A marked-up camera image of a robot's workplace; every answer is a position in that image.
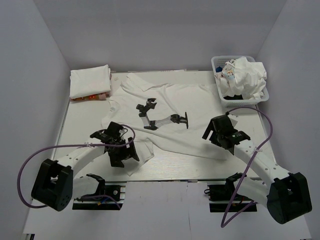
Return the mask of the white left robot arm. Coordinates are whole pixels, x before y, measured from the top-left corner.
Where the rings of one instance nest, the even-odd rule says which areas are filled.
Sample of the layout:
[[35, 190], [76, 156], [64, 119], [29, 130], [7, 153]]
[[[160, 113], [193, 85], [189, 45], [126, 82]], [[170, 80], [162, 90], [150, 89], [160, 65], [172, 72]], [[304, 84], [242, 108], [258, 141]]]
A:
[[76, 177], [84, 167], [96, 158], [108, 154], [110, 165], [124, 168], [124, 161], [139, 161], [135, 148], [135, 137], [124, 138], [133, 129], [125, 124], [111, 122], [106, 129], [95, 131], [82, 144], [75, 144], [75, 150], [57, 160], [46, 159], [39, 168], [31, 197], [46, 207], [62, 211], [72, 199], [99, 200], [108, 198], [105, 180], [95, 174]]

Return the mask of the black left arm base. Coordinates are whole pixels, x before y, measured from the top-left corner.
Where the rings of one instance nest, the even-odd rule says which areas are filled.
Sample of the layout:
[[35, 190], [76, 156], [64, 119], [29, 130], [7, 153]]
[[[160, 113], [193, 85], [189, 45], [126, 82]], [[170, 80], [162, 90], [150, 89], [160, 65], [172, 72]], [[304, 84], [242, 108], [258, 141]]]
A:
[[72, 210], [84, 211], [119, 211], [124, 203], [126, 184], [107, 182], [101, 193], [94, 193], [85, 198], [76, 198]]

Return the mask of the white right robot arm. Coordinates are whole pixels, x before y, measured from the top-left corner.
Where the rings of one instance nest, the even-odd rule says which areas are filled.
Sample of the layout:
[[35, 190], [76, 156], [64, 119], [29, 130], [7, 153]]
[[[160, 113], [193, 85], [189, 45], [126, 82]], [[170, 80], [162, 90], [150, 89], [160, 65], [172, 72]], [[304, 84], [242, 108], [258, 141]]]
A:
[[212, 118], [202, 137], [242, 160], [262, 181], [252, 180], [245, 173], [235, 173], [223, 185], [210, 186], [211, 201], [246, 197], [267, 208], [279, 224], [312, 211], [306, 177], [300, 172], [291, 173], [268, 158], [246, 133], [233, 127], [226, 114]]

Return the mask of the white printed t-shirt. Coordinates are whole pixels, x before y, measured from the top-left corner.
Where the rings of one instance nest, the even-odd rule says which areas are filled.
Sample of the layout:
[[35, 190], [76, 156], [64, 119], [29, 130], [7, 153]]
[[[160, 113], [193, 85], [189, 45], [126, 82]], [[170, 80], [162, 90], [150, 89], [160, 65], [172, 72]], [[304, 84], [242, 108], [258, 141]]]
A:
[[249, 62], [241, 56], [226, 61], [215, 78], [223, 98], [242, 95], [244, 100], [259, 100], [264, 95], [267, 71], [262, 62]]

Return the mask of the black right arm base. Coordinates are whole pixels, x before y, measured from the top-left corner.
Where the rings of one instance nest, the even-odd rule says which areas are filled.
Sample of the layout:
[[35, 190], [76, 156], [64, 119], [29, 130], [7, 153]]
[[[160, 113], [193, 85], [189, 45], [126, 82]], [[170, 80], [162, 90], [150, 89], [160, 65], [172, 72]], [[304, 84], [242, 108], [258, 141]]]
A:
[[[211, 213], [224, 213], [232, 193], [228, 193], [225, 184], [211, 184], [204, 190], [204, 194], [209, 200], [209, 210]], [[236, 195], [228, 212], [236, 213], [249, 205], [252, 200], [246, 196]]]

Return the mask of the green t-shirt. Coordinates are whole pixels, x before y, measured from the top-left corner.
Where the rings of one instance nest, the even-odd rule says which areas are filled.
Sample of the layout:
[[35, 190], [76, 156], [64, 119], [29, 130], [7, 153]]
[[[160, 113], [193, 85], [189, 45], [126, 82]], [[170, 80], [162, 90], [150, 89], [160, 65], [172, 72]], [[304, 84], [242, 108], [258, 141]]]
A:
[[227, 101], [243, 100], [243, 96], [242, 95], [225, 96], [224, 99]]

